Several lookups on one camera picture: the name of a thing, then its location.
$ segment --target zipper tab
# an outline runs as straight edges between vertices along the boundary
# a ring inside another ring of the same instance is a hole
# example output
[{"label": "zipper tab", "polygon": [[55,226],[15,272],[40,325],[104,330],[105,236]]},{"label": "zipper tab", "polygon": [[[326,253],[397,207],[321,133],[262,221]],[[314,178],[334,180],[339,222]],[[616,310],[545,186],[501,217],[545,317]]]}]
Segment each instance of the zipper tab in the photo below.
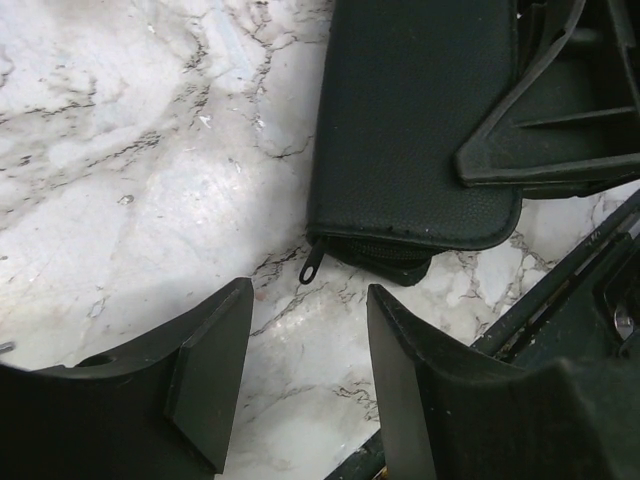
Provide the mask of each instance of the zipper tab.
[{"label": "zipper tab", "polygon": [[303,285],[309,285],[316,278],[322,259],[324,258],[324,237],[320,237],[315,245],[311,248],[309,258],[304,263],[302,271],[300,272],[300,283]]}]

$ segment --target black plastic part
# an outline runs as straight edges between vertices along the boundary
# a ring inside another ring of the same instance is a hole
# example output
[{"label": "black plastic part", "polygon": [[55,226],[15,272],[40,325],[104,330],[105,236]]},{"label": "black plastic part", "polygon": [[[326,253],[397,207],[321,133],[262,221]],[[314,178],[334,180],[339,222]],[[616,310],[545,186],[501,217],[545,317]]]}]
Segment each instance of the black plastic part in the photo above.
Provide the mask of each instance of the black plastic part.
[{"label": "black plastic part", "polygon": [[440,332],[380,286],[368,318],[391,478],[640,478],[640,356],[593,362],[577,338],[573,358],[540,349],[518,368]]},{"label": "black plastic part", "polygon": [[384,468],[382,436],[378,430],[325,480],[371,480]]},{"label": "black plastic part", "polygon": [[520,18],[524,72],[456,154],[462,181],[558,198],[640,178],[636,0],[526,7]]},{"label": "black plastic part", "polygon": [[[588,273],[593,271],[594,267],[598,265],[601,261],[606,260],[607,258],[611,261],[612,258],[616,258],[620,256],[621,261],[613,262],[615,264],[614,269],[611,271],[611,274],[607,276],[610,281],[605,281],[603,283],[598,283],[598,287],[596,288],[596,297],[593,297],[597,300],[605,300],[607,290],[615,290],[622,292],[618,294],[615,298],[611,298],[609,300],[610,304],[613,305],[622,298],[623,293],[626,292],[627,298],[629,299],[629,305],[631,305],[631,309],[634,308],[634,303],[637,302],[635,297],[640,296],[640,291],[637,289],[638,278],[640,275],[640,263],[633,263],[634,258],[637,257],[637,253],[633,254],[633,250],[630,247],[624,245],[628,244],[629,241],[629,231],[633,233],[634,225],[637,228],[637,219],[638,215],[640,215],[640,192],[636,193],[632,196],[625,204],[623,204],[620,208],[618,208],[613,214],[603,222],[603,224],[594,231],[589,237],[587,237],[572,253],[570,253],[565,259],[560,262],[551,272],[549,272],[543,281],[539,282],[525,297],[523,297],[514,307],[509,310],[498,322],[496,322],[489,331],[487,331],[482,337],[478,338],[474,344],[471,346],[472,349],[476,350],[479,353],[488,356],[496,356],[498,358],[502,358],[505,361],[513,361],[514,353],[518,352],[518,348],[522,349],[522,352],[525,355],[519,354],[515,355],[515,362],[520,364],[522,367],[526,367],[527,359],[530,357],[547,357],[551,358],[552,350],[548,347],[553,347],[556,344],[557,340],[562,339],[563,342],[566,340],[575,340],[569,341],[565,343],[567,348],[577,349],[574,350],[577,356],[580,356],[583,350],[586,347],[589,347],[590,356],[593,358],[594,352],[598,350],[601,353],[600,358],[608,356],[612,350],[615,350],[616,346],[619,345],[619,341],[616,340],[614,332],[612,332],[611,328],[605,328],[603,331],[605,335],[598,338],[595,337],[595,342],[593,341],[585,341],[585,337],[577,335],[571,335],[568,332],[568,335],[563,335],[560,332],[560,337],[558,338],[547,335],[545,341],[543,341],[542,337],[538,337],[538,332],[542,329],[538,327],[545,322],[538,323],[537,327],[528,328],[530,325],[535,325],[537,322],[535,320],[540,320],[545,318],[545,315],[549,315],[549,312],[556,312],[560,314],[566,314],[567,308],[560,307],[559,305],[563,305],[558,302],[561,300],[562,302],[568,301],[568,304],[580,304],[581,296],[578,293],[576,296],[576,291],[579,291],[581,288],[578,288],[581,283],[576,279],[579,278],[580,273]],[[636,273],[635,283],[633,280],[633,272]],[[613,281],[615,278],[623,278],[622,284],[616,281]],[[621,288],[621,285],[636,285],[635,289],[635,297],[631,298],[632,294],[625,288]],[[611,313],[611,305],[606,306],[604,303],[596,303],[593,301],[589,303],[590,310],[596,316],[595,324],[599,321],[602,321],[604,318],[608,318]],[[600,305],[604,308],[604,310],[600,310],[597,308],[597,305]],[[511,348],[519,342],[519,347],[516,347],[513,351]],[[636,350],[640,348],[639,343],[635,342],[633,339],[629,339],[626,344],[626,348],[632,347],[635,345]],[[389,359],[389,351],[383,350],[384,361],[390,361]],[[633,355],[633,349],[629,348],[629,355]],[[376,379],[376,389],[378,389],[378,382]],[[398,392],[397,390],[393,391],[393,395],[398,395],[405,390]],[[424,417],[423,413],[418,414],[414,417],[414,420]],[[371,480],[372,475],[371,471],[380,471],[384,466],[385,458],[381,451],[376,449],[376,445],[380,445],[373,441],[374,438],[380,435],[380,431],[372,437],[372,439],[365,444],[366,448],[354,453],[349,459],[347,459],[343,465],[338,467],[327,480],[339,480],[339,479],[347,479],[350,480]],[[365,469],[357,469],[358,465],[363,465],[366,467]],[[351,472],[360,473],[362,470],[366,471],[366,474],[353,474],[349,475]],[[391,478],[408,478],[413,479],[414,477],[402,477],[391,472]],[[471,478],[481,478],[479,476],[473,475]],[[506,476],[501,476],[499,472],[495,473],[493,478],[508,478]],[[587,475],[584,478],[597,479],[598,477]]]},{"label": "black plastic part", "polygon": [[222,473],[251,328],[237,279],[74,368],[0,365],[3,480],[204,480]]}]

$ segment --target zipper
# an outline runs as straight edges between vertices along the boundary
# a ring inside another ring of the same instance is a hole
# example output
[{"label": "zipper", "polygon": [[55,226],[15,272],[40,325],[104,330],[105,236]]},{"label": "zipper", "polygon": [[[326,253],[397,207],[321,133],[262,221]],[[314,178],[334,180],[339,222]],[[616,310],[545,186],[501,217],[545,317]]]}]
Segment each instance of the zipper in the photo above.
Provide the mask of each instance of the zipper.
[{"label": "zipper", "polygon": [[429,249],[400,246],[385,242],[320,237],[311,248],[311,253],[302,267],[299,277],[301,284],[309,285],[316,278],[329,242],[331,242],[332,248],[336,251],[340,250],[352,255],[366,257],[380,263],[386,263],[390,267],[402,269],[418,268],[435,253]]},{"label": "zipper", "polygon": [[313,282],[313,279],[316,278],[318,269],[320,268],[320,264],[324,258],[325,250],[325,237],[320,237],[311,248],[311,253],[307,258],[307,261],[304,263],[304,267],[302,267],[299,277],[301,284],[309,285]]}]

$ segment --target textured black surface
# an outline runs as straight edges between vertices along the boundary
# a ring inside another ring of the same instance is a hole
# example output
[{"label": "textured black surface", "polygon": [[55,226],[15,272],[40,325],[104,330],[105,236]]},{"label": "textured black surface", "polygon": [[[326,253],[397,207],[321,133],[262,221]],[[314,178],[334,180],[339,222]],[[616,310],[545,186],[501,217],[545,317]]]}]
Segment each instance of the textured black surface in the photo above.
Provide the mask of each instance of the textured black surface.
[{"label": "textured black surface", "polygon": [[488,248],[509,236],[520,195],[464,188],[452,156],[514,79],[513,3],[337,1],[308,206],[311,243],[336,236],[437,252]]}]

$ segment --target marble floor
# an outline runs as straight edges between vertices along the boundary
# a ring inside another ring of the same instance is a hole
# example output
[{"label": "marble floor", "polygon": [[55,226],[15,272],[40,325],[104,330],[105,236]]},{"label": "marble floor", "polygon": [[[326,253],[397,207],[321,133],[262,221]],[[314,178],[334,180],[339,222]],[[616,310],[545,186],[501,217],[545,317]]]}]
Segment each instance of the marble floor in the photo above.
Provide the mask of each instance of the marble floor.
[{"label": "marble floor", "polygon": [[[0,343],[74,365],[251,276],[224,480],[322,480],[378,428],[365,292],[298,283],[331,0],[0,2]],[[527,202],[438,256],[415,313],[471,343],[640,187]]]}]

